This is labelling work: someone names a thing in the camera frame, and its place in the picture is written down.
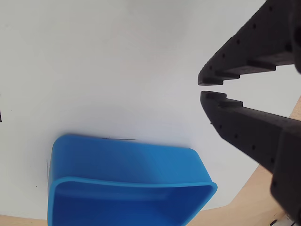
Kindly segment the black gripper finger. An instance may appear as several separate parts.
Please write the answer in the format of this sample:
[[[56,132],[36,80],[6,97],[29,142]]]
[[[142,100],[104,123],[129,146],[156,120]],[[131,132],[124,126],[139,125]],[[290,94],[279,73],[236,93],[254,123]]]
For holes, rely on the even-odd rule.
[[[199,85],[294,65],[301,70],[301,2],[267,0],[204,65]]]
[[[243,107],[224,93],[202,91],[200,102],[222,139],[272,173],[272,196],[299,225],[301,122]]]

